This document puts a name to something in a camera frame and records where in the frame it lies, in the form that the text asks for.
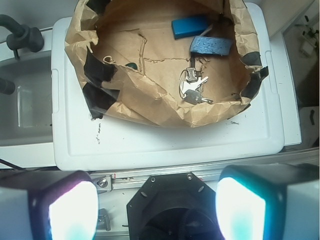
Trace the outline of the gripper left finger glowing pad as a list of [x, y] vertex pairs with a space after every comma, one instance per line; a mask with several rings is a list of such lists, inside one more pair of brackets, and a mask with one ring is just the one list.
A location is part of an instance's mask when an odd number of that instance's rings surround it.
[[91, 240], [99, 197], [85, 171], [0, 173], [2, 240]]

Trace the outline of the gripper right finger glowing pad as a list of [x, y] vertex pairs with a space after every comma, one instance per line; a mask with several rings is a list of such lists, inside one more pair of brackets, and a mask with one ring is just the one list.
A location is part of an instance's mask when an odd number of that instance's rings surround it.
[[318, 240], [320, 168], [228, 165], [216, 187], [216, 216], [226, 240]]

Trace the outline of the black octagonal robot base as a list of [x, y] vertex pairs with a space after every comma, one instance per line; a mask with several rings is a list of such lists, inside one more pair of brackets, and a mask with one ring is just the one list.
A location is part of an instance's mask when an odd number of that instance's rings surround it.
[[126, 205], [131, 240], [222, 240], [215, 191], [184, 176], [147, 181]]

